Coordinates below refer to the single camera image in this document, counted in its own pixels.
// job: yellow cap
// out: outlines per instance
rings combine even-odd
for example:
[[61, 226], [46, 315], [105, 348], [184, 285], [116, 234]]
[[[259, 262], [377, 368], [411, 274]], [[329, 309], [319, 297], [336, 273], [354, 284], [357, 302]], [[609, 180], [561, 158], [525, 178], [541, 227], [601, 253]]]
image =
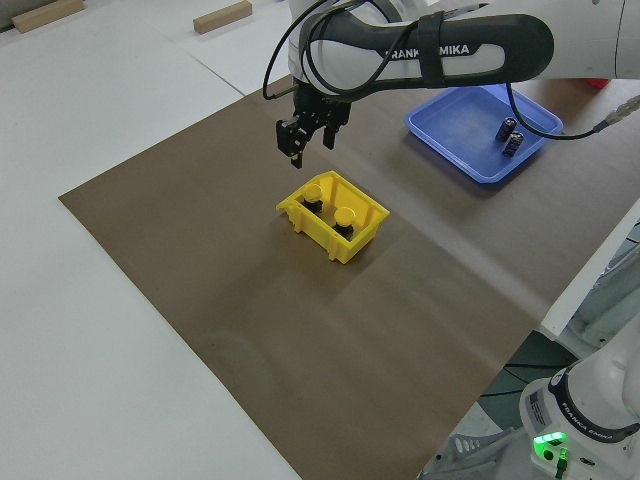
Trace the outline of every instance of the yellow cap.
[[317, 183], [311, 183], [304, 187], [302, 196], [309, 203], [317, 202], [322, 198], [322, 187]]
[[341, 227], [349, 227], [356, 220], [356, 212], [349, 207], [340, 207], [333, 214], [336, 223]]

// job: blue plastic tray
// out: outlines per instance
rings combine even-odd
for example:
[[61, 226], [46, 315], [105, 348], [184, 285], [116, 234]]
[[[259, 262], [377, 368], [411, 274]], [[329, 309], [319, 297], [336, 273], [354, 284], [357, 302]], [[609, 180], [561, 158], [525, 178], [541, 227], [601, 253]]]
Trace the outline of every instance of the blue plastic tray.
[[[562, 121], [514, 91], [516, 105], [529, 124], [547, 133], [562, 131]], [[513, 157], [502, 154], [495, 139], [502, 121], [513, 117], [504, 85], [452, 87], [409, 112], [409, 129], [427, 145], [480, 183], [494, 183], [549, 140], [518, 125], [524, 142]]]

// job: brown paper sheet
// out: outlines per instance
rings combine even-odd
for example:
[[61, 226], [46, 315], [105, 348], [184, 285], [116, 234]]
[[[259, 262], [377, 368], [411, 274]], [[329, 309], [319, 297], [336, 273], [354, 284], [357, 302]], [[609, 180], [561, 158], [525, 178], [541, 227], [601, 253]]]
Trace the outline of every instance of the brown paper sheet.
[[[624, 124], [476, 184], [403, 124], [436, 93], [357, 102], [301, 171], [256, 93], [61, 197], [304, 480], [415, 478], [638, 198]], [[347, 265], [274, 208], [330, 169], [391, 210]]]

